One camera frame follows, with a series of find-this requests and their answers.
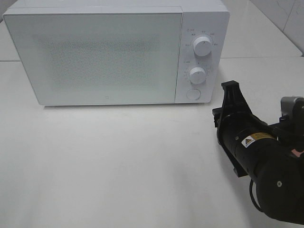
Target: black cable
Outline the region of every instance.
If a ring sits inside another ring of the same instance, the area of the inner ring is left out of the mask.
[[[249,184],[249,195],[250,195],[251,201],[252,201],[253,205],[256,207],[256,209],[258,209],[259,211],[263,212],[263,210],[257,204],[255,198],[253,197],[252,187],[253,187],[253,180],[251,179],[250,184]]]

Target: microwave door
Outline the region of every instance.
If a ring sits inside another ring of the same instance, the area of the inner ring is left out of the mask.
[[[5,17],[42,105],[174,103],[181,12]]]

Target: round button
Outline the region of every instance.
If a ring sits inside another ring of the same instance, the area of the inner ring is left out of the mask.
[[[190,100],[197,100],[200,97],[200,90],[198,89],[191,89],[187,92],[187,97]]]
[[[206,80],[206,71],[201,67],[195,67],[189,72],[189,80],[191,83],[198,85]]]
[[[212,41],[207,36],[201,36],[194,40],[193,50],[197,56],[206,56],[211,52]]]

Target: screw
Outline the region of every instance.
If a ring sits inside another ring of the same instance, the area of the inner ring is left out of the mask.
[[[276,183],[276,185],[280,188],[280,187],[282,186],[282,182],[281,182],[281,181],[278,181],[278,182]]]

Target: white knob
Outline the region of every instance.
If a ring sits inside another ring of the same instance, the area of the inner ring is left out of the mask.
[[[189,72],[189,80],[193,84],[201,84],[206,80],[206,71],[201,67],[195,67]]]
[[[212,41],[209,37],[201,36],[194,40],[193,50],[198,56],[206,56],[212,49]]]

